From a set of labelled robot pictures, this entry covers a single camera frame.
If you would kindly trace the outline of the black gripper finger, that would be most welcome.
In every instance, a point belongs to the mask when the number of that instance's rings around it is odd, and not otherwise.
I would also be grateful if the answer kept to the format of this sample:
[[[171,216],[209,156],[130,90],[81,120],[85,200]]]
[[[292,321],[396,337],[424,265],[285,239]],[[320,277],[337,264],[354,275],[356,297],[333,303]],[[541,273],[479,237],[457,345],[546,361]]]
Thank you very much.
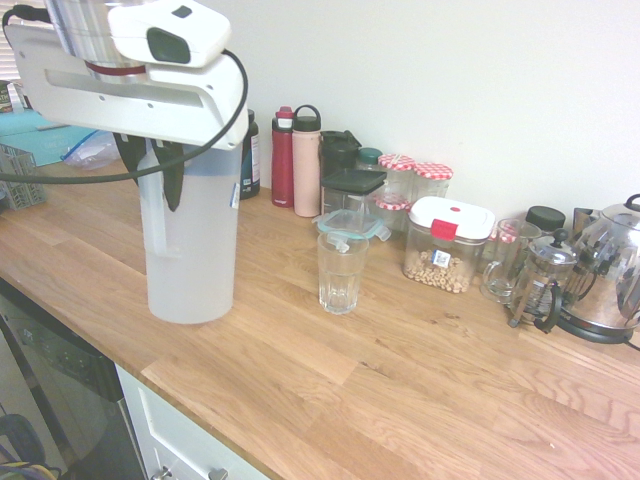
[[[127,171],[136,172],[139,162],[146,155],[146,140],[143,137],[116,133],[115,142]]]
[[[160,140],[153,141],[153,151],[160,165],[166,165],[184,154],[182,144]],[[181,199],[184,179],[184,163],[180,162],[176,165],[166,167],[162,171],[162,175],[165,199],[169,210],[171,212],[175,212]]]

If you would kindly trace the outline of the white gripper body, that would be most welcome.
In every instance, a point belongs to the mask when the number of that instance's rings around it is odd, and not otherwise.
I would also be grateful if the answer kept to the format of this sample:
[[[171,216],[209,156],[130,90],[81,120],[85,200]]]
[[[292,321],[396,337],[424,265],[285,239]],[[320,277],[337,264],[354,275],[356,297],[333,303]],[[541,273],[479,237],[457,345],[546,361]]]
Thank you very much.
[[[195,146],[220,134],[221,150],[248,130],[241,71],[227,55],[200,69],[149,65],[144,81],[113,84],[95,79],[52,30],[11,24],[8,38],[33,109],[52,122]]]

